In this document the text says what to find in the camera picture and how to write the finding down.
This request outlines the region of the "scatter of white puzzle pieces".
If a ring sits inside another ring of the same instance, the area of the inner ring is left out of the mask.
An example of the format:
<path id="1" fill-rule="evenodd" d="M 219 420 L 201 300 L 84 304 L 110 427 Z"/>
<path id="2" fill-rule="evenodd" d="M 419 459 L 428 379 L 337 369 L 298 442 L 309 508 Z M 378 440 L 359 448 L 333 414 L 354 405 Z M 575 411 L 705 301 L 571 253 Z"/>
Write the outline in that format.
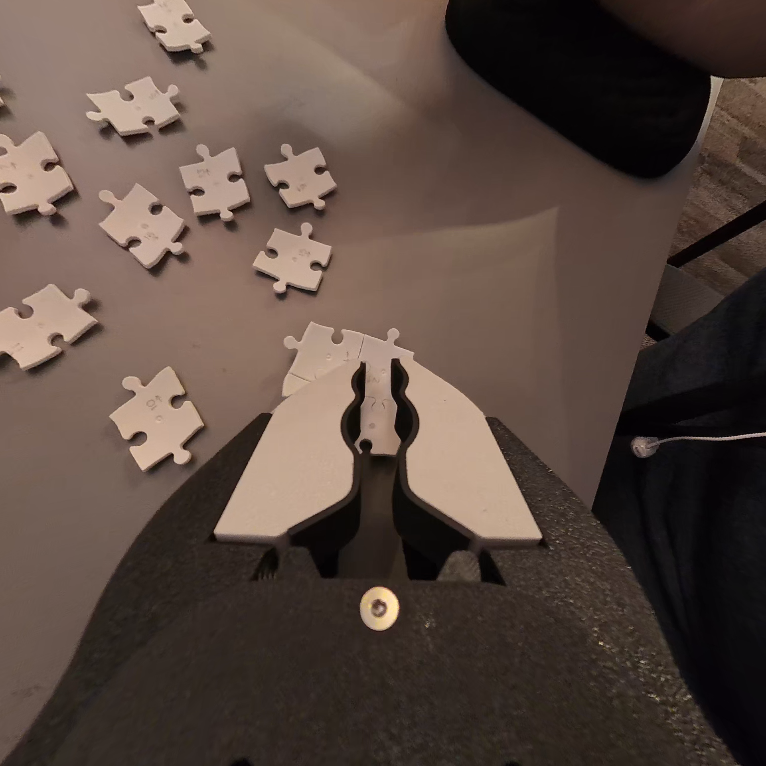
<path id="1" fill-rule="evenodd" d="M 211 38 L 187 2 L 151 2 L 138 9 L 148 29 L 169 52 L 199 55 Z M 87 118 L 99 126 L 109 123 L 122 137 L 148 132 L 149 123 L 160 129 L 179 118 L 175 105 L 177 86 L 160 91 L 147 76 L 126 84 L 124 90 L 131 94 L 129 100 L 118 90 L 88 95 L 97 110 L 87 112 Z M 38 131 L 19 145 L 2 135 L 2 148 L 5 212 L 19 215 L 35 210 L 42 216 L 55 215 L 54 202 L 71 193 L 73 184 L 44 133 Z M 234 210 L 250 201 L 236 149 L 228 148 L 213 156 L 209 148 L 199 145 L 196 152 L 200 162 L 180 168 L 195 215 L 232 220 Z M 284 144 L 280 152 L 283 161 L 264 166 L 264 171 L 270 184 L 280 189 L 285 204 L 290 208 L 312 205 L 316 210 L 324 209 L 324 197 L 335 191 L 337 184 L 326 170 L 321 150 L 312 148 L 296 155 L 291 146 Z M 143 186 L 135 184 L 123 198 L 102 190 L 99 198 L 111 207 L 100 228 L 120 247 L 127 247 L 144 268 L 153 268 L 167 253 L 183 252 L 177 238 L 185 222 Z M 292 249 L 296 255 L 284 263 L 259 255 L 257 269 L 276 278 L 276 292 L 284 292 L 288 284 L 303 290 L 318 287 L 322 274 L 313 271 L 311 265 L 326 265 L 331 251 L 311 241 L 311 232 L 311 225 L 302 226 Z M 61 353 L 51 342 L 53 338 L 72 343 L 97 324 L 84 309 L 90 301 L 88 290 L 77 289 L 68 296 L 48 284 L 23 300 L 32 310 L 29 317 L 20 316 L 13 307 L 4 309 L 2 354 L 11 356 L 25 371 L 51 360 Z M 175 371 L 164 368 L 146 385 L 139 378 L 127 377 L 122 387 L 133 397 L 117 408 L 110 420 L 125 440 L 139 433 L 146 436 L 143 444 L 129 450 L 139 468 L 148 471 L 168 456 L 176 464 L 187 464 L 192 455 L 186 443 L 204 423 L 190 401 L 173 407 L 172 401 L 186 394 Z"/>

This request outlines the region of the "black padded rest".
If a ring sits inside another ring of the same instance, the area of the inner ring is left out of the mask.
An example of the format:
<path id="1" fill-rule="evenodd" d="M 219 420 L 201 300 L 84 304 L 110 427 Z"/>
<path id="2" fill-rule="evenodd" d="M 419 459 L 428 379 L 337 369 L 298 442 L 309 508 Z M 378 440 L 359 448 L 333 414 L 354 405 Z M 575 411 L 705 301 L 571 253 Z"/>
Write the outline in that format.
<path id="1" fill-rule="evenodd" d="M 484 81 L 619 172 L 661 178 L 695 145 L 711 76 L 597 2 L 450 1 L 445 28 Z"/>

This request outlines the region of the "person's dark trousers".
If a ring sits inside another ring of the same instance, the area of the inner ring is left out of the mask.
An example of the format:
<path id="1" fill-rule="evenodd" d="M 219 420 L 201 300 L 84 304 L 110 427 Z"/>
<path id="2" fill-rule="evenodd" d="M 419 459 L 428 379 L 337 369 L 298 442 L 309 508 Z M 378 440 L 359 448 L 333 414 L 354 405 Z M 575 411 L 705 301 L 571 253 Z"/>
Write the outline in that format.
<path id="1" fill-rule="evenodd" d="M 652 604 L 705 716 L 765 762 L 765 446 L 635 436 L 764 432 L 765 273 L 637 357 L 592 511 Z"/>

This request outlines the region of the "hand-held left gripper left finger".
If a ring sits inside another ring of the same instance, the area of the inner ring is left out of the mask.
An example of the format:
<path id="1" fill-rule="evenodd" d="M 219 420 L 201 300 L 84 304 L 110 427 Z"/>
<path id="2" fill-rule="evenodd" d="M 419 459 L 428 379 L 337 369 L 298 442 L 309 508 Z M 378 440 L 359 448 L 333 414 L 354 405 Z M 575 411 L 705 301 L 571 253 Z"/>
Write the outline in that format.
<path id="1" fill-rule="evenodd" d="M 298 544 L 324 519 L 352 511 L 365 365 L 348 361 L 279 404 L 214 529 L 215 540 Z"/>

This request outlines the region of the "white drawstring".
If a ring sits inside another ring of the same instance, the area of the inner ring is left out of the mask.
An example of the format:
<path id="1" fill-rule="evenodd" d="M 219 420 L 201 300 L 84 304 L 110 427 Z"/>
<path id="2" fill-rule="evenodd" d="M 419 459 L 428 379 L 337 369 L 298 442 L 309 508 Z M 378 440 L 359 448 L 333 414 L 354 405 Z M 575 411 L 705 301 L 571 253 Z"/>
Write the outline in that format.
<path id="1" fill-rule="evenodd" d="M 728 444 L 748 440 L 763 440 L 765 432 L 756 432 L 749 434 L 735 434 L 728 436 L 635 436 L 630 442 L 631 453 L 640 459 L 647 459 L 657 453 L 660 447 L 666 444 L 681 442 L 698 442 L 708 444 Z"/>

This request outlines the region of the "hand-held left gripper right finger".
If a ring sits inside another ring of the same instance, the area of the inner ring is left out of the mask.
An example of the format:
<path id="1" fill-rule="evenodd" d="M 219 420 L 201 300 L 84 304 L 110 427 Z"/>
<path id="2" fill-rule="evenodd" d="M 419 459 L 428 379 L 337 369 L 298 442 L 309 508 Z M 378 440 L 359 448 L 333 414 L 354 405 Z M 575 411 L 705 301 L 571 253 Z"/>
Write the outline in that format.
<path id="1" fill-rule="evenodd" d="M 415 359 L 391 363 L 401 439 L 392 512 L 412 548 L 520 548 L 543 534 L 484 413 Z"/>

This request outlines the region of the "person's right forearm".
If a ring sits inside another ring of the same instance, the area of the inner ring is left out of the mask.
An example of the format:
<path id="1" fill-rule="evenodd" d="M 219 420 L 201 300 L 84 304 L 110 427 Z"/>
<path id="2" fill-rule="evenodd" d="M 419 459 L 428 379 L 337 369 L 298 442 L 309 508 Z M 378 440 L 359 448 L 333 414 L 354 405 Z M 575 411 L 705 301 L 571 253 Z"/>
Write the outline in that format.
<path id="1" fill-rule="evenodd" d="M 659 47 L 721 78 L 765 75 L 764 1 L 599 1 Z"/>

